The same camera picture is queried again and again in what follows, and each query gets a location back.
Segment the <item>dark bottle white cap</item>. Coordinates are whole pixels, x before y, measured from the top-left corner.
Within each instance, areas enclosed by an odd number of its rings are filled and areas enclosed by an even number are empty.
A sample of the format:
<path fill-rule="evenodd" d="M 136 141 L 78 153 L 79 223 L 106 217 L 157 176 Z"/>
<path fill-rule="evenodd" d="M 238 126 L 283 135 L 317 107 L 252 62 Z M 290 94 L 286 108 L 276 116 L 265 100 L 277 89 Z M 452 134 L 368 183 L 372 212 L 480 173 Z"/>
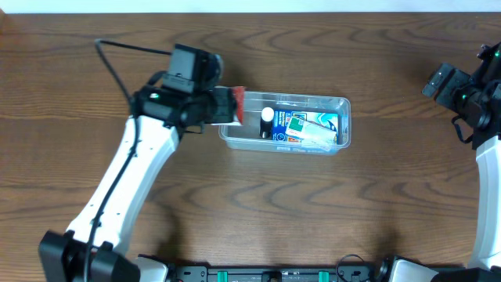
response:
<path fill-rule="evenodd" d="M 260 137 L 267 139 L 272 133 L 275 111 L 271 107 L 265 107 L 261 111 Z"/>

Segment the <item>red ActiFast medicine box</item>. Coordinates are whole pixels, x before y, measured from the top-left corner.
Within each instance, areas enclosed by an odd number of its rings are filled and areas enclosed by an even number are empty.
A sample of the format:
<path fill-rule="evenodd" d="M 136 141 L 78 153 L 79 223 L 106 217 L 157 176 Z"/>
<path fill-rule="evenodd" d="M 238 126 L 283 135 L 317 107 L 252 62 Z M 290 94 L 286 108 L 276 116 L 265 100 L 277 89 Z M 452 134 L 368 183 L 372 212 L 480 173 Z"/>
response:
<path fill-rule="evenodd" d="M 245 88 L 243 86 L 232 87 L 232 94 L 233 94 L 235 101 L 236 101 L 234 123 L 236 125 L 242 125 L 243 124 Z"/>

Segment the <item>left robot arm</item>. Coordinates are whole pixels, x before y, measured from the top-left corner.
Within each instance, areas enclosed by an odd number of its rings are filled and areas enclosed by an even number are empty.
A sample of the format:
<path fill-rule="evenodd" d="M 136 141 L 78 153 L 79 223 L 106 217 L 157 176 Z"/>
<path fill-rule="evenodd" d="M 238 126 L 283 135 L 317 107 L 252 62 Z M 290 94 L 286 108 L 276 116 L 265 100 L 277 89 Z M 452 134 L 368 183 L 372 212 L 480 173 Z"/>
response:
<path fill-rule="evenodd" d="M 168 265 L 126 259 L 137 216 L 160 169 L 192 125 L 243 120 L 242 86 L 217 86 L 190 95 L 145 85 L 135 93 L 135 114 L 85 208 L 63 234 L 47 232 L 38 254 L 48 281 L 166 281 Z"/>

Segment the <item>white green medicine box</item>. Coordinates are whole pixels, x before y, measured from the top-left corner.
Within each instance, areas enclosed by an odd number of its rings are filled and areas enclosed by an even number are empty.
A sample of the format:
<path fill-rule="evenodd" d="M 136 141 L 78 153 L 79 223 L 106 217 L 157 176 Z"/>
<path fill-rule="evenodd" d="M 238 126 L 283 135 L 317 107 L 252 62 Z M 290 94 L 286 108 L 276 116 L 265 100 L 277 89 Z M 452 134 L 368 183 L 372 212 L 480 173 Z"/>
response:
<path fill-rule="evenodd" d="M 337 133 L 335 131 L 299 117 L 290 119 L 286 134 L 322 146 L 337 144 Z"/>

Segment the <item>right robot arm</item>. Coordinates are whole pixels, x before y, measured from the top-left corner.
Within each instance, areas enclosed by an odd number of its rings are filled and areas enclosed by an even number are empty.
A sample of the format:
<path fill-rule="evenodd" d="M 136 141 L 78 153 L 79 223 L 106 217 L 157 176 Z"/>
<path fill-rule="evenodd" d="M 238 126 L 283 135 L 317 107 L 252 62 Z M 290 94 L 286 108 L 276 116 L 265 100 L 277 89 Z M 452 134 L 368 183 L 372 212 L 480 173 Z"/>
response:
<path fill-rule="evenodd" d="M 431 267 L 401 256 L 385 259 L 377 281 L 500 280 L 500 46 L 483 45 L 481 65 L 468 74 L 449 63 L 429 77 L 422 93 L 455 113 L 461 143 L 471 144 L 479 171 L 477 231 L 466 267 Z"/>

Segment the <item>blue Kool Fever box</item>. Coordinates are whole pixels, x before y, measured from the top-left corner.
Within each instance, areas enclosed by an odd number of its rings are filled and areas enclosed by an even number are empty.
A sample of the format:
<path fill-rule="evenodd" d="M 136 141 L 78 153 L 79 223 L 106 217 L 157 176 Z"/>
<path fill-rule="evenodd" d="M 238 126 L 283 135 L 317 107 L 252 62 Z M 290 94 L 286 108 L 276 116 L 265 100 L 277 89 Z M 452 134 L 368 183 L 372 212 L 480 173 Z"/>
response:
<path fill-rule="evenodd" d="M 338 144 L 338 129 L 338 114 L 276 110 L 271 137 L 289 143 L 335 146 Z"/>

